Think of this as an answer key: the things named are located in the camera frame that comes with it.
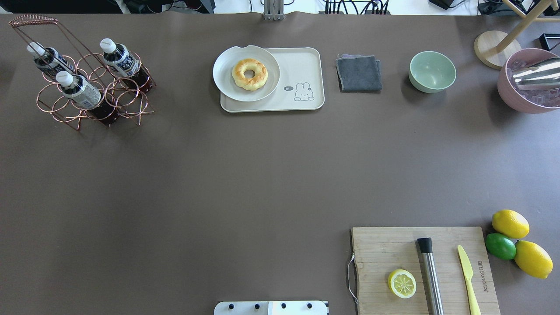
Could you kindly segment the wooden stand round base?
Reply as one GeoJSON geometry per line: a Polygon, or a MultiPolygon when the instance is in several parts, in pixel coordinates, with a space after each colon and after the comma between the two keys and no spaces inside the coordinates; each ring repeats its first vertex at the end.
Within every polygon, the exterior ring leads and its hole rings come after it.
{"type": "Polygon", "coordinates": [[[496,70],[500,70],[505,66],[508,58],[522,49],[516,38],[530,24],[534,22],[559,22],[559,18],[540,17],[548,7],[558,10],[559,4],[557,0],[541,0],[528,14],[523,13],[510,0],[504,0],[504,4],[520,16],[521,21],[519,24],[510,33],[494,30],[486,31],[480,34],[474,41],[476,56],[486,66],[496,70]]]}

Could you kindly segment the half lemon slice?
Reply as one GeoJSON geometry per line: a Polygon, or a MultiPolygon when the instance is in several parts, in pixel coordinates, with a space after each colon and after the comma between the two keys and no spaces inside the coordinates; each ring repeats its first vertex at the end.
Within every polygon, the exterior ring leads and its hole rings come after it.
{"type": "Polygon", "coordinates": [[[388,287],[390,291],[402,298],[411,298],[417,289],[417,283],[414,275],[404,269],[395,269],[388,276],[388,287]]]}

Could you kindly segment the tea bottle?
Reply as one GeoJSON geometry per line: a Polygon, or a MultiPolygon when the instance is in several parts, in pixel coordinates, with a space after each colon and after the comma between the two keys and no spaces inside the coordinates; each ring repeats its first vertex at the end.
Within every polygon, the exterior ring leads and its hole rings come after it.
{"type": "Polygon", "coordinates": [[[148,93],[153,87],[153,80],[136,55],[132,54],[123,44],[110,38],[100,41],[103,50],[103,61],[120,78],[128,88],[148,93]]]}
{"type": "Polygon", "coordinates": [[[116,108],[84,76],[62,71],[57,74],[56,81],[66,98],[74,101],[78,108],[86,110],[104,125],[109,126],[118,119],[116,108]]]}
{"type": "Polygon", "coordinates": [[[74,66],[51,47],[43,47],[37,42],[30,42],[28,52],[33,56],[36,67],[48,78],[56,80],[59,72],[75,74],[74,66]]]}

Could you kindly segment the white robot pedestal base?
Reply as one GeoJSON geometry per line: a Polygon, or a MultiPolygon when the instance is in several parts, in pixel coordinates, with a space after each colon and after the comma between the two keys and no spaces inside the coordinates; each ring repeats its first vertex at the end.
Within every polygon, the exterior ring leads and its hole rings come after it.
{"type": "Polygon", "coordinates": [[[327,301],[222,301],[214,315],[328,315],[327,301]]]}

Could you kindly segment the bamboo cutting board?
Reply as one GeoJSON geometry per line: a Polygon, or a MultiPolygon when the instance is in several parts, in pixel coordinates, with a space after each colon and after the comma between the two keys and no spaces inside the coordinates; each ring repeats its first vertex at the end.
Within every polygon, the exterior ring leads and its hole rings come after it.
{"type": "Polygon", "coordinates": [[[471,282],[481,313],[500,314],[481,227],[353,227],[351,235],[359,315],[430,315],[418,238],[432,239],[446,315],[470,314],[458,246],[464,248],[472,265],[471,282]],[[418,287],[411,298],[402,299],[390,291],[388,277],[396,269],[414,275],[418,287]]]}

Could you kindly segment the grey folded cloth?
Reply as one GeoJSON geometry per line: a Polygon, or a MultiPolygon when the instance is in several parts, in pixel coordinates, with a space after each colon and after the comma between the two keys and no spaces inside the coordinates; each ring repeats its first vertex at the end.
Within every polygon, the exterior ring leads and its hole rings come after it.
{"type": "Polygon", "coordinates": [[[383,88],[381,61],[374,55],[342,54],[336,59],[343,92],[377,92],[383,88]]]}

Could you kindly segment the pink bowl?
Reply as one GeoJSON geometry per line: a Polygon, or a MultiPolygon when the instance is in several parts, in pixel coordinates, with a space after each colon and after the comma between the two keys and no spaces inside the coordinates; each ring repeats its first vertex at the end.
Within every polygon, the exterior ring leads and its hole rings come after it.
{"type": "Polygon", "coordinates": [[[498,93],[502,100],[512,109],[522,113],[547,113],[552,110],[559,109],[559,106],[543,106],[527,100],[518,92],[516,92],[508,79],[508,68],[516,60],[523,60],[528,64],[534,64],[548,58],[559,57],[552,52],[548,52],[538,48],[527,48],[515,52],[508,58],[505,66],[502,68],[498,78],[498,93]]]}

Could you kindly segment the pile of clear ice cubes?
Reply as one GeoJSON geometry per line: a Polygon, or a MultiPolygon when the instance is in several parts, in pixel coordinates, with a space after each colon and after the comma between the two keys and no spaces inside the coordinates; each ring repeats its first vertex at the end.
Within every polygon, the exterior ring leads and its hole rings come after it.
{"type": "Polygon", "coordinates": [[[507,70],[507,77],[512,84],[514,90],[522,95],[527,100],[535,102],[543,106],[558,106],[558,101],[555,100],[559,96],[559,88],[554,88],[550,90],[519,90],[514,80],[512,79],[512,71],[518,70],[520,68],[529,67],[534,64],[528,64],[523,60],[516,60],[512,63],[510,68],[507,70]]]}

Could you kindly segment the mint green bowl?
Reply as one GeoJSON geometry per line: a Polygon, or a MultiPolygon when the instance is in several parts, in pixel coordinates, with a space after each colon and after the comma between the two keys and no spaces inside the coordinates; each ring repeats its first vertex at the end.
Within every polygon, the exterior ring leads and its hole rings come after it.
{"type": "Polygon", "coordinates": [[[440,52],[423,51],[409,64],[408,78],[419,91],[436,93],[452,86],[457,72],[453,62],[440,52]]]}

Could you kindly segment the green lime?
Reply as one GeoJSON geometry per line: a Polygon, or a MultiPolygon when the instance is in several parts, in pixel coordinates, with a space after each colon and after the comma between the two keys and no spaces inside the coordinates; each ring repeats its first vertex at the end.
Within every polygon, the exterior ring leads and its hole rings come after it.
{"type": "Polygon", "coordinates": [[[487,251],[502,260],[512,260],[517,249],[514,242],[501,233],[490,233],[486,236],[485,246],[487,251]]]}

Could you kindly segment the white round plate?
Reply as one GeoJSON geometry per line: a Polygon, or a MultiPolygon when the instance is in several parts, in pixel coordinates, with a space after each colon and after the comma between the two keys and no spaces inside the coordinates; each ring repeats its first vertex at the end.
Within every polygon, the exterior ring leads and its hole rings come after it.
{"type": "Polygon", "coordinates": [[[280,80],[280,66],[258,46],[234,46],[222,52],[213,66],[213,79],[226,96],[250,102],[272,94],[280,80]]]}

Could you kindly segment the lower yellow lemon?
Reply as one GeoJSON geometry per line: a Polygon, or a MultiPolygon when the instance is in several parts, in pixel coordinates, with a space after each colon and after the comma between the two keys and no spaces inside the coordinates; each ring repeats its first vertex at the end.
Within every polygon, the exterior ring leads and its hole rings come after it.
{"type": "Polygon", "coordinates": [[[530,241],[515,243],[514,261],[522,271],[539,279],[546,279],[553,269],[550,255],[540,245],[530,241]]]}

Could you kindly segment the upper yellow lemon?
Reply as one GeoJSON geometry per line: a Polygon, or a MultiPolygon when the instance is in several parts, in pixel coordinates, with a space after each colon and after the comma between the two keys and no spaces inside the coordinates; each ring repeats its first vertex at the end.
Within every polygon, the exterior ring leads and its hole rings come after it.
{"type": "Polygon", "coordinates": [[[530,232],[528,220],[520,213],[503,209],[492,215],[492,227],[508,238],[521,239],[530,232]]]}

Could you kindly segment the aluminium frame post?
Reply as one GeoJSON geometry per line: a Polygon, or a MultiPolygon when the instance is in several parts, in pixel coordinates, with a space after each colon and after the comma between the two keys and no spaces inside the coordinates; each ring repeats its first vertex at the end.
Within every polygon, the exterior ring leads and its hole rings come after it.
{"type": "Polygon", "coordinates": [[[264,0],[263,18],[266,21],[284,20],[284,0],[264,0]]]}

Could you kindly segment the yellow plastic knife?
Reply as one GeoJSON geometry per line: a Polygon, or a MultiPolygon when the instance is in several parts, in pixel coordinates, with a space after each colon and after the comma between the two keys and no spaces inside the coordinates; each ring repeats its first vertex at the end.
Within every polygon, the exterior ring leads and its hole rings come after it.
{"type": "Polygon", "coordinates": [[[457,251],[462,267],[462,273],[465,280],[465,287],[468,296],[468,303],[469,303],[469,310],[471,315],[481,315],[480,307],[478,305],[478,301],[476,298],[476,294],[472,285],[472,277],[474,275],[474,271],[472,265],[470,263],[470,259],[464,248],[461,245],[457,246],[457,251]]]}

